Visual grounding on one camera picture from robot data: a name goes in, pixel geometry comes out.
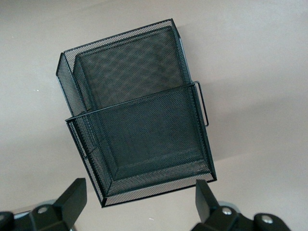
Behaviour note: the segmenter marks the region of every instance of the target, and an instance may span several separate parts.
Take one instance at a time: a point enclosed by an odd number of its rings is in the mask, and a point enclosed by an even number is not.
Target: metal handle
[[[203,99],[203,94],[202,94],[202,90],[201,90],[201,85],[200,85],[200,82],[199,82],[199,81],[195,81],[195,82],[193,82],[193,83],[198,85],[198,88],[199,88],[199,91],[200,91],[202,106],[203,106],[203,110],[204,110],[204,114],[205,114],[205,119],[206,119],[205,127],[207,127],[209,123],[208,123],[208,118],[207,118],[205,103],[204,103],[204,99]]]

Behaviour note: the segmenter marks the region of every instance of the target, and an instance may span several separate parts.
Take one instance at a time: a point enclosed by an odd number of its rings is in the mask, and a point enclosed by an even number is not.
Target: black mesh basket
[[[200,84],[172,19],[65,51],[57,77],[102,206],[216,180]]]

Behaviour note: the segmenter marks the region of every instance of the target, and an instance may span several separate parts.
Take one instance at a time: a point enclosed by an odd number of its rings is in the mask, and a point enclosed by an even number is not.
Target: silver bolt
[[[47,207],[42,207],[38,209],[38,213],[45,213],[47,211]]]
[[[264,221],[265,223],[268,224],[272,224],[273,223],[273,219],[267,215],[262,215],[262,221]]]
[[[222,208],[222,212],[223,212],[225,215],[231,215],[231,214],[232,214],[231,209],[229,209],[229,208],[227,208],[227,207]]]

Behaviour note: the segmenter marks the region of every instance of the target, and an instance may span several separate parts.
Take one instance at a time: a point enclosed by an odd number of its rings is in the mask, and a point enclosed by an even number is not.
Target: black wire mesh
[[[57,77],[102,206],[216,179],[172,19],[65,51]]]

